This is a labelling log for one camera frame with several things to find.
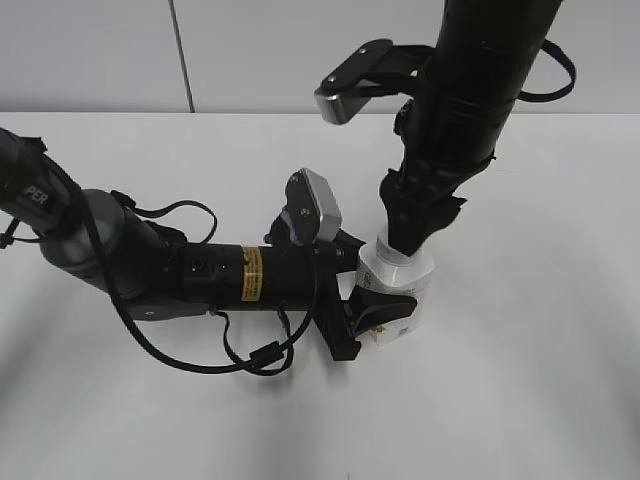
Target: black robotic arm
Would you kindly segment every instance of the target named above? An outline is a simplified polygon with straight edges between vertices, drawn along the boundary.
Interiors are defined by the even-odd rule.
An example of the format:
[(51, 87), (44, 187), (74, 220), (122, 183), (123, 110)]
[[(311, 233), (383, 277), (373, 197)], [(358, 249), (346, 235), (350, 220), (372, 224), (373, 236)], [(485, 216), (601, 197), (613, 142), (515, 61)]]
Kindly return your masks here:
[[(550, 101), (568, 94), (575, 67), (545, 39), (561, 0), (448, 0), (435, 48), (395, 46), (376, 40), (358, 48), (323, 81), (316, 99), (325, 119), (349, 121), (373, 97), (413, 97), (398, 113), (395, 132), (405, 145), (398, 171), (390, 170), (380, 195), (387, 209), (389, 243), (411, 255), (433, 232), (448, 226), (463, 199), (453, 196), (465, 180), (485, 169), (518, 97)], [(522, 92), (540, 49), (569, 72), (571, 83), (551, 94)], [(356, 286), (340, 298), (336, 275), (358, 268), (364, 242), (341, 229), (341, 216), (324, 178), (295, 172), (287, 202), (265, 235), (268, 246), (208, 244), (217, 227), (211, 210), (182, 201), (142, 210), (122, 193), (82, 190), (45, 154), (40, 139), (0, 129), (0, 209), (14, 220), (0, 236), (13, 241), (20, 222), (36, 237), (56, 267), (107, 292), (129, 332), (161, 362), (196, 373), (246, 370), (276, 374), (291, 365), (293, 344), (312, 321), (334, 360), (353, 360), (362, 332), (409, 316), (417, 301)], [(205, 209), (214, 218), (204, 242), (189, 242), (156, 219), (181, 206)], [(201, 366), (160, 352), (136, 320), (157, 321), (233, 310), (278, 312), (287, 340), (241, 359), (224, 345), (233, 363)], [(292, 332), (288, 310), (306, 310)], [(281, 367), (266, 366), (284, 358)]]

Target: black cable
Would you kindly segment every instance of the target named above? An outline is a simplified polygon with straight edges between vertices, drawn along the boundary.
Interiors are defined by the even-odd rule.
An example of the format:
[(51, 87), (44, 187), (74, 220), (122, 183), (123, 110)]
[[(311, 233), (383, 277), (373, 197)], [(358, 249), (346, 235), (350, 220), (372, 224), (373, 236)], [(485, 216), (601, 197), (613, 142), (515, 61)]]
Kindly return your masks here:
[[(260, 366), (257, 365), (257, 362), (254, 360), (242, 361), (240, 363), (234, 363), (232, 365), (224, 366), (197, 365), (177, 360), (158, 350), (158, 348), (156, 348), (156, 346), (153, 345), (145, 337), (140, 328), (136, 325), (135, 321), (129, 314), (129, 311), (126, 309), (122, 298), (120, 297), (120, 293), (118, 292), (116, 282), (111, 272), (109, 260), (105, 254), (102, 241), (100, 239), (100, 234), (98, 233), (98, 229), (93, 218), (93, 213), (91, 212), (91, 208), (89, 207), (82, 189), (57, 163), (46, 156), (43, 156), (43, 158), (47, 166), (51, 169), (52, 173), (56, 177), (58, 177), (65, 188), (69, 191), (72, 198), (74, 198), (76, 204), (79, 206), (82, 222), (87, 230), (87, 234), (91, 242), (91, 247), (93, 248), (96, 255), (96, 260), (98, 262), (98, 266), (100, 267), (100, 271), (107, 288), (107, 293), (109, 294), (109, 297), (111, 299), (111, 303), (113, 304), (116, 312), (124, 323), (124, 326), (145, 352), (154, 357), (156, 360), (164, 363), (165, 365), (176, 368), (178, 370), (200, 374), (223, 374), (237, 372), (247, 368), (260, 368)], [(318, 300), (318, 275), (313, 254), (310, 255), (310, 261), (313, 270), (314, 281), (311, 305), (309, 306), (305, 318), (298, 329), (289, 339), (287, 339), (283, 344), (279, 346), (280, 352), (284, 352), (285, 350), (287, 350), (295, 343), (295, 341), (297, 341), (302, 336), (313, 318), (313, 313), (315, 311)]]
[(143, 218), (156, 219), (156, 218), (164, 217), (165, 215), (168, 215), (169, 213), (173, 212), (175, 209), (180, 207), (196, 207), (196, 208), (199, 208), (200, 210), (204, 210), (213, 218), (213, 226), (211, 227), (211, 230), (209, 230), (209, 233), (204, 238), (204, 240), (200, 242), (201, 244), (205, 244), (209, 242), (209, 240), (213, 238), (213, 236), (216, 233), (216, 230), (218, 229), (218, 217), (216, 216), (215, 213), (213, 213), (213, 210), (207, 207), (204, 203), (196, 202), (195, 200), (180, 200), (179, 202), (172, 203), (167, 207), (159, 208), (157, 210), (144, 210), (142, 208), (136, 207), (135, 200), (133, 200), (130, 196), (125, 195), (122, 192), (118, 192), (117, 190), (112, 190), (111, 196), (115, 198), (120, 205), (122, 205), (123, 207), (129, 208), (129, 210), (131, 210), (133, 213)]
[[(285, 330), (287, 338), (290, 338), (291, 337), (291, 321), (289, 320), (289, 317), (287, 316), (286, 312), (282, 308), (279, 308), (277, 310), (277, 313), (278, 313), (278, 318), (280, 318), (280, 322), (282, 323), (282, 327)], [(236, 364), (241, 363), (243, 361), (242, 358), (240, 358), (240, 356), (231, 348), (231, 345), (229, 344), (229, 328), (231, 327), (231, 322), (229, 321), (229, 315), (227, 315), (225, 312), (216, 312), (215, 315), (224, 318), (224, 321), (225, 321), (224, 334), (222, 336), (225, 352), (234, 363)], [(291, 345), (287, 349), (287, 356), (280, 367), (268, 369), (268, 370), (261, 369), (261, 368), (246, 368), (245, 371), (252, 373), (253, 375), (258, 375), (260, 377), (273, 377), (275, 375), (278, 375), (279, 373), (284, 372), (285, 370), (288, 370), (291, 367), (291, 365), (293, 364), (293, 356), (294, 356), (294, 349), (293, 349), (293, 345)]]

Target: yellow label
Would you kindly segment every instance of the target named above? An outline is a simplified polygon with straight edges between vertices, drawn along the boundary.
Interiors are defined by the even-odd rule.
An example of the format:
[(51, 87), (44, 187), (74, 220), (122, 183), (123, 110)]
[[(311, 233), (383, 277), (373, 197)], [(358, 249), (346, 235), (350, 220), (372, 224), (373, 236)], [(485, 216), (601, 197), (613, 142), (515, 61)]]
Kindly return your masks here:
[(262, 255), (258, 247), (242, 247), (244, 252), (244, 284), (242, 301), (257, 302), (262, 292)]

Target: white tabletop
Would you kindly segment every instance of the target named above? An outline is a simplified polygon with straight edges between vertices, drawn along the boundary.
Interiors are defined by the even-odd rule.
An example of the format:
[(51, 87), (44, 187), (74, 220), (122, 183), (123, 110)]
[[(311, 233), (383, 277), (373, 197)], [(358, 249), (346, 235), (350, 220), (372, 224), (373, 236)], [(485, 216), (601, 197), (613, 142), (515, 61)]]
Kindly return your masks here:
[[(374, 238), (379, 182), (402, 155), (392, 123), (0, 114), (82, 186), (142, 208), (201, 200), (215, 241), (242, 244), (260, 243), (303, 166), (329, 179), (343, 228)], [(171, 370), (37, 247), (0, 252), (0, 478), (640, 478), (639, 131), (640, 116), (512, 117), (458, 220), (428, 241), (423, 326), (348, 364), (312, 327), (271, 379)], [(192, 238), (209, 225), (189, 209), (167, 223)], [(273, 314), (232, 320), (245, 353), (280, 335)], [(144, 330), (227, 363), (220, 319)]]

